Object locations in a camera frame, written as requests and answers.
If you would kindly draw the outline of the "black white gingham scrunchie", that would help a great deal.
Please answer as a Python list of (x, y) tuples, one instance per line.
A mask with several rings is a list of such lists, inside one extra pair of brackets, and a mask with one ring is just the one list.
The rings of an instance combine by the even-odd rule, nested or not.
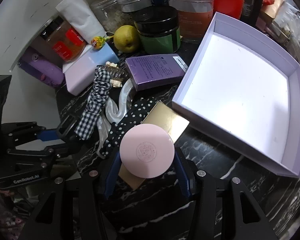
[(93, 87), (88, 96), (80, 122), (75, 129), (75, 133), (82, 140), (89, 139), (94, 131), (98, 117), (109, 98), (110, 80), (111, 75), (107, 70), (100, 67), (95, 69)]

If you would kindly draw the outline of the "pink round compact case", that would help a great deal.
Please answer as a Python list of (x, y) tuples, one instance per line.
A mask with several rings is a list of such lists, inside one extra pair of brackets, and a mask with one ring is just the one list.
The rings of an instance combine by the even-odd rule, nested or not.
[(174, 143), (168, 133), (153, 124), (131, 128), (120, 143), (123, 166), (140, 178), (155, 178), (165, 173), (173, 163)]

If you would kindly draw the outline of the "gold cardboard box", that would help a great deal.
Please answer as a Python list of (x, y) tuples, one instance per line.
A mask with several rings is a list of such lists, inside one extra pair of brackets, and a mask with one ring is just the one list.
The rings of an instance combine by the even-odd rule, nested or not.
[(124, 135), (119, 149), (119, 177), (135, 191), (146, 179), (165, 173), (174, 158), (174, 143), (189, 123), (157, 102), (143, 122)]

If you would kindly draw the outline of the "black polka dot scrunchie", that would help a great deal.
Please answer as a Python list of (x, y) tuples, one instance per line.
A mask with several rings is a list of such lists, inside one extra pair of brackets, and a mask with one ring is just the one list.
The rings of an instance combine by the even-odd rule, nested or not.
[(131, 128), (141, 124), (156, 103), (157, 100), (153, 97), (140, 98), (138, 101), (134, 102), (131, 109), (125, 114), (123, 119), (119, 121), (118, 124), (113, 123), (111, 125), (108, 137), (99, 151), (100, 156), (106, 159), (114, 151), (117, 151), (124, 135)]

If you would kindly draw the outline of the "pastel blue pink box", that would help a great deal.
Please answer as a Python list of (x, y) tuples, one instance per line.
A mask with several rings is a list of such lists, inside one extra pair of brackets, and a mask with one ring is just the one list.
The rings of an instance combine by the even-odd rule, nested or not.
[(77, 96), (93, 82), (96, 67), (106, 62), (119, 63), (119, 58), (107, 43), (101, 49), (87, 45), (77, 59), (64, 63), (63, 74), (68, 92)]

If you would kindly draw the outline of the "purple soft pouch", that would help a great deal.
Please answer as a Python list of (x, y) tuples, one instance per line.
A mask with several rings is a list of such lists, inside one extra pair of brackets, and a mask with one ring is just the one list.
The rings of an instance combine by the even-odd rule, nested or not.
[(18, 66), (27, 74), (50, 87), (57, 88), (63, 83), (64, 74), (61, 68), (31, 47), (25, 50), (18, 61)]

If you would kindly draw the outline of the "purple rectangular product box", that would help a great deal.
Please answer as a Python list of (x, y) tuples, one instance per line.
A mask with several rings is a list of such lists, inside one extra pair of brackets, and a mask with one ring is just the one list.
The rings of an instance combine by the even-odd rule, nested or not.
[(188, 70), (178, 54), (130, 57), (125, 63), (137, 91), (177, 83)]

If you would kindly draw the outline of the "lavender open gift box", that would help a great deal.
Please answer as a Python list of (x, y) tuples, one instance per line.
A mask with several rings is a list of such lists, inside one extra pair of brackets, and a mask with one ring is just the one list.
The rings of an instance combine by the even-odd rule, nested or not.
[(274, 174), (300, 178), (300, 63), (253, 27), (216, 13), (172, 106)]

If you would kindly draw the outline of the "yellow pear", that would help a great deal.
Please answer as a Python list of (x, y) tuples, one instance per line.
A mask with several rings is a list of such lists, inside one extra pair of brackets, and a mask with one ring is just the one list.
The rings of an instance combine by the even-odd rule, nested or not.
[(132, 53), (139, 44), (139, 34), (135, 27), (123, 25), (114, 33), (114, 45), (123, 53)]

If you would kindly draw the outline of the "white paper towel roll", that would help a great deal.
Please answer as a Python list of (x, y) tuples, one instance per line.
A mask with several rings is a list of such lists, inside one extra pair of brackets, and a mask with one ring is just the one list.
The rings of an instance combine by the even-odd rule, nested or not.
[(105, 37), (106, 31), (86, 0), (62, 0), (56, 10), (88, 43), (95, 36)]

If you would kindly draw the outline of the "clear jar with oats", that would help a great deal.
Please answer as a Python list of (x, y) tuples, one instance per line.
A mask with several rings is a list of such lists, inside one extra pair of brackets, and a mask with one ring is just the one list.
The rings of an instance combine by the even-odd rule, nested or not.
[(99, 0), (90, 5), (90, 9), (106, 31), (114, 33), (126, 25), (125, 16), (117, 0)]

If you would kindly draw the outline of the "green jar black lid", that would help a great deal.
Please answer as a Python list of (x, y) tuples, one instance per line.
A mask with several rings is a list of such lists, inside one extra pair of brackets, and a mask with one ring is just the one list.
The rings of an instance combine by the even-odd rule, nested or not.
[(133, 20), (146, 53), (172, 54), (179, 49), (179, 18), (174, 7), (146, 7), (137, 11)]

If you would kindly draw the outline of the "clear jar dark contents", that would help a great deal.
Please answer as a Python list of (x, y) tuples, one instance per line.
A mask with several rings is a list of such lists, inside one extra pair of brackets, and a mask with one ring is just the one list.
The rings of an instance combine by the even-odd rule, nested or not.
[(134, 26), (133, 16), (141, 9), (152, 6), (151, 0), (117, 0), (128, 25)]

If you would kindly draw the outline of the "clear jar orange label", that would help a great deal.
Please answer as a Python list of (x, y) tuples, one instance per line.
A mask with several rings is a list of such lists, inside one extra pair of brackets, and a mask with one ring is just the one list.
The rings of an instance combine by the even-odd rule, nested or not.
[(214, 0), (169, 0), (178, 11), (180, 34), (185, 42), (198, 43), (213, 17)]

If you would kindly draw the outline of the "black nutrition label box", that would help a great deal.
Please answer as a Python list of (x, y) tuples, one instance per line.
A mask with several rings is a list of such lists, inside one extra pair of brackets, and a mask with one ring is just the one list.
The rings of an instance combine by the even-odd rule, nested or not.
[(263, 0), (244, 0), (240, 20), (252, 27), (255, 26)]

